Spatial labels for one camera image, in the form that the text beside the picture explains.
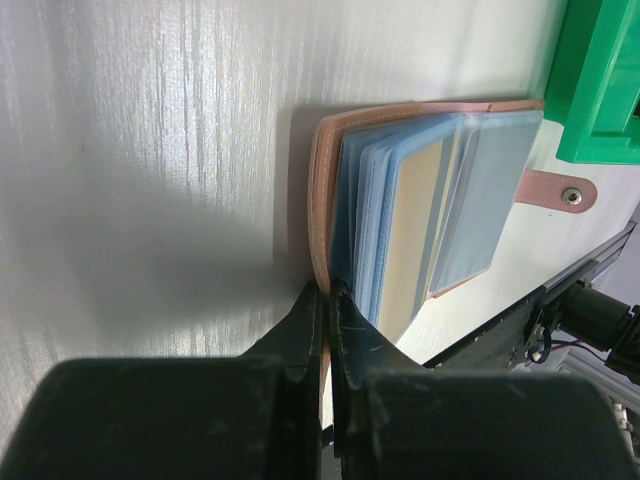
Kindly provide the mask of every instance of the cable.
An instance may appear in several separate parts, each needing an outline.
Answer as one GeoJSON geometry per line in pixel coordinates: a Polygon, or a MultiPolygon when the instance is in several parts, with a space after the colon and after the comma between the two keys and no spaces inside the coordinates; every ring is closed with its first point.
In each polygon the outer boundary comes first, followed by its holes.
{"type": "Polygon", "coordinates": [[[583,349],[586,352],[589,352],[591,355],[596,357],[601,362],[605,361],[604,358],[600,357],[600,355],[598,355],[596,352],[591,350],[589,347],[586,347],[586,346],[582,345],[582,343],[579,340],[575,340],[573,342],[566,342],[564,340],[553,340],[551,343],[553,343],[555,345],[562,345],[562,346],[567,346],[567,347],[578,347],[578,348],[583,349]]]}

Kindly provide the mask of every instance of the stitching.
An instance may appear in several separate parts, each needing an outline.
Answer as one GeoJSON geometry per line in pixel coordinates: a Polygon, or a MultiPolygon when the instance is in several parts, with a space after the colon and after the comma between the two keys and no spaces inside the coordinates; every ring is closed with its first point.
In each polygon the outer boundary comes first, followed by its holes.
{"type": "MultiPolygon", "coordinates": [[[[333,135],[340,130],[344,130],[347,127],[350,127],[352,125],[361,125],[363,123],[366,122],[373,122],[374,120],[380,120],[382,118],[389,118],[389,117],[406,117],[407,115],[412,115],[414,113],[425,113],[425,114],[434,114],[434,113],[442,113],[442,112],[447,112],[447,113],[455,113],[455,112],[486,112],[487,109],[478,109],[477,106],[469,106],[469,107],[454,107],[454,108],[450,108],[450,107],[441,107],[441,108],[434,108],[434,109],[425,109],[424,107],[421,107],[419,109],[416,110],[410,110],[407,112],[400,112],[400,113],[389,113],[387,115],[380,115],[377,117],[373,117],[373,118],[366,118],[364,120],[359,120],[357,122],[351,122],[351,123],[347,123],[345,125],[342,125],[341,127],[336,127],[334,128],[331,132],[329,132],[329,134],[327,135],[327,140],[326,140],[326,146],[324,149],[324,153],[323,153],[323,157],[322,157],[322,165],[321,165],[321,169],[320,169],[320,182],[321,182],[321,186],[320,186],[320,219],[324,220],[325,215],[326,215],[326,210],[327,210],[327,200],[326,200],[326,193],[327,193],[327,181],[325,180],[325,176],[326,176],[326,172],[327,172],[327,163],[328,163],[328,158],[329,158],[329,146],[331,145],[331,138],[333,137],[333,135]]],[[[324,263],[324,268],[323,271],[321,272],[321,281],[323,284],[325,283],[330,283],[330,280],[327,282],[326,279],[329,277],[329,271],[328,271],[328,265],[326,263],[326,238],[325,238],[325,230],[326,230],[326,222],[324,222],[322,228],[320,229],[320,248],[319,249],[314,249],[314,261],[315,263],[318,265],[318,268],[320,267],[320,263],[318,262],[318,250],[320,250],[320,258],[325,260],[324,263]]]]}

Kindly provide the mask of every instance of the green plastic part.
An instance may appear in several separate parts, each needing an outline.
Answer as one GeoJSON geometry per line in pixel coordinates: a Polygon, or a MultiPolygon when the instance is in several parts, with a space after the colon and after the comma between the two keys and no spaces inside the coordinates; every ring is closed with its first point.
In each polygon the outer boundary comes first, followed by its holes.
{"type": "Polygon", "coordinates": [[[569,0],[545,92],[557,157],[640,164],[640,0],[569,0]]]}

